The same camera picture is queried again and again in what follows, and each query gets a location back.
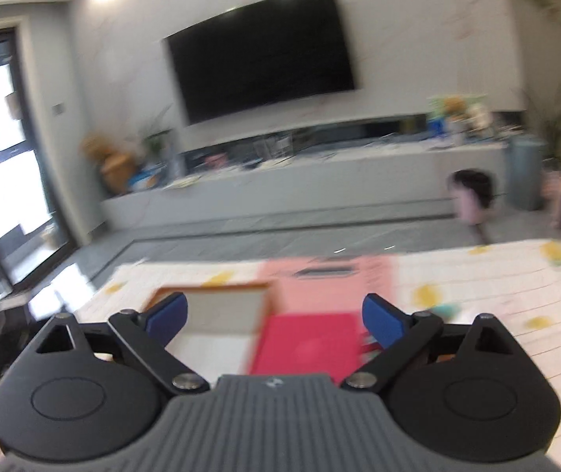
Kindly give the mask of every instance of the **white logo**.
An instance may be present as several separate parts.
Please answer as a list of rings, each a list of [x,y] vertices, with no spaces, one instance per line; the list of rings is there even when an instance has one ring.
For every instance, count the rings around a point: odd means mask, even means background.
[[[270,388],[280,387],[283,385],[283,380],[281,380],[281,378],[270,378],[266,381],[266,385]]]

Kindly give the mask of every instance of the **television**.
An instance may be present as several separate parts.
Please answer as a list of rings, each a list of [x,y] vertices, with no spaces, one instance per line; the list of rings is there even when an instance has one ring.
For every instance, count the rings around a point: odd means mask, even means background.
[[[166,42],[189,124],[355,88],[336,0],[264,0]]]

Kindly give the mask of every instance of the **yellow spot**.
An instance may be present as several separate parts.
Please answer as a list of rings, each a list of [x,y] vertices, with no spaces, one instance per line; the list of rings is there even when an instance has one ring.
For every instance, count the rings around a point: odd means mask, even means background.
[[[554,266],[561,265],[561,243],[550,241],[541,245],[541,253]]]
[[[530,330],[542,330],[543,328],[547,328],[548,326],[552,326],[554,321],[552,318],[548,316],[538,316],[536,318],[532,318],[531,320],[527,320],[525,322],[525,327],[529,328]]]
[[[234,271],[221,271],[217,275],[213,275],[204,284],[203,288],[216,288],[219,286],[225,286],[228,281],[234,277]]]
[[[442,295],[440,289],[434,284],[425,284],[414,291],[413,304],[419,310],[426,310],[440,305]]]
[[[480,245],[472,250],[469,250],[469,255],[481,255],[482,253],[486,253],[489,250],[490,247],[488,245]]]
[[[106,287],[105,292],[108,295],[113,295],[117,291],[119,291],[123,286],[125,286],[125,282],[119,282],[118,284],[110,284]]]

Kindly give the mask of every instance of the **metal bolt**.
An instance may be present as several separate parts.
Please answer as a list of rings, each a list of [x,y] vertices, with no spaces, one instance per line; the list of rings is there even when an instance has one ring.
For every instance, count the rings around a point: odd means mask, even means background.
[[[203,386],[204,378],[194,372],[185,372],[173,378],[171,383],[181,390],[195,390]]]
[[[377,377],[371,372],[356,372],[346,378],[346,384],[353,388],[370,388],[377,383]]]

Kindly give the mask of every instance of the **black circular cover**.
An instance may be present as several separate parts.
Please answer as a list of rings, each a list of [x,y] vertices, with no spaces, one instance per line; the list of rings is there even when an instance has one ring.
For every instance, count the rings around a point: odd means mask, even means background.
[[[0,384],[4,450],[37,461],[93,459],[136,440],[159,414],[156,387],[129,367],[90,352],[32,358]]]
[[[546,449],[561,414],[555,392],[533,364],[482,353],[403,373],[386,403],[420,444],[478,463]]]

